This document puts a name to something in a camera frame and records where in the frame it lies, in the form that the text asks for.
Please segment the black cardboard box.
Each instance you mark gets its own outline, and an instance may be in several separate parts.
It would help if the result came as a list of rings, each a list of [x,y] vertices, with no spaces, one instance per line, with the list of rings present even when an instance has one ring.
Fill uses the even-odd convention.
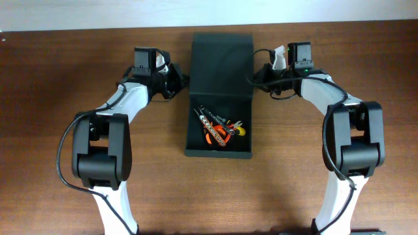
[[[197,33],[193,37],[189,82],[189,120],[185,155],[250,159],[253,86],[253,39],[249,34]],[[235,134],[221,147],[208,143],[198,118],[200,106],[213,115],[241,121],[244,136]]]

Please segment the orange socket rail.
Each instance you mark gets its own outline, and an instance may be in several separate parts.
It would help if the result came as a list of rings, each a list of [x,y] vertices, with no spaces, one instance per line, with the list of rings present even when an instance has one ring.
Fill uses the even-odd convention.
[[[199,116],[199,119],[201,120],[202,124],[208,129],[208,132],[216,139],[218,144],[220,146],[225,146],[225,141],[222,139],[222,137],[220,137],[219,133],[214,129],[213,125],[208,121],[206,116],[201,114]]]

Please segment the black yellow screwdriver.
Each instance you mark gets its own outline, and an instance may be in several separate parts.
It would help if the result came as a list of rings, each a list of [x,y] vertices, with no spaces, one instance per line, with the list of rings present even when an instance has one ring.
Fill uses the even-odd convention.
[[[241,121],[237,121],[237,122],[233,122],[230,119],[226,119],[220,116],[216,116],[217,118],[219,118],[220,120],[222,120],[222,122],[224,122],[224,124],[226,124],[228,127],[232,128],[235,131],[235,134],[237,134],[238,136],[245,136],[246,135],[246,130],[245,128],[242,127],[242,122]]]

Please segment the silver ring wrench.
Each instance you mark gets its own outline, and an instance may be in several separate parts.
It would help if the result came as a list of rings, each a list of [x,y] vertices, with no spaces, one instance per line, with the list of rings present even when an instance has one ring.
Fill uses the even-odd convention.
[[[211,113],[209,109],[205,108],[203,105],[200,105],[199,109],[203,111],[205,114],[209,115],[217,124],[221,125],[228,134],[230,135],[235,134],[235,131],[232,128],[228,127],[226,124],[224,124],[224,122],[222,122],[222,120],[220,120],[218,117],[213,115],[213,113]]]

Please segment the red diagonal cutters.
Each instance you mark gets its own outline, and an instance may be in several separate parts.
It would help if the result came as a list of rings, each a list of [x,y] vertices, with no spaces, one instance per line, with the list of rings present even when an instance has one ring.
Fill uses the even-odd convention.
[[[233,123],[231,120],[228,120],[225,125],[207,125],[203,127],[204,139],[209,146],[213,146],[216,142],[219,146],[224,147],[235,135],[246,135],[246,130],[241,125],[241,121]]]

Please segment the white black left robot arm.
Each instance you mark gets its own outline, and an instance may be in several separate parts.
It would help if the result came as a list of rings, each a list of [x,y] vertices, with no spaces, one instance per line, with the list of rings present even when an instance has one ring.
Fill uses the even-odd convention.
[[[130,123],[156,94],[171,100],[187,85],[170,54],[136,47],[134,63],[102,106],[78,114],[72,125],[72,173],[97,203],[105,234],[138,234],[127,180],[132,169]]]

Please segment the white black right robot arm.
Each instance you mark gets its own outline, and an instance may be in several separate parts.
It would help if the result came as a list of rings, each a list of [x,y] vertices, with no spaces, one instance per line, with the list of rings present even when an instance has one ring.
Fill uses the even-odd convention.
[[[324,115],[321,136],[327,188],[308,234],[352,234],[359,195],[385,161],[382,107],[350,95],[331,75],[315,68],[309,42],[289,43],[268,54],[269,63],[248,82],[278,101],[283,100],[282,92],[292,90]]]

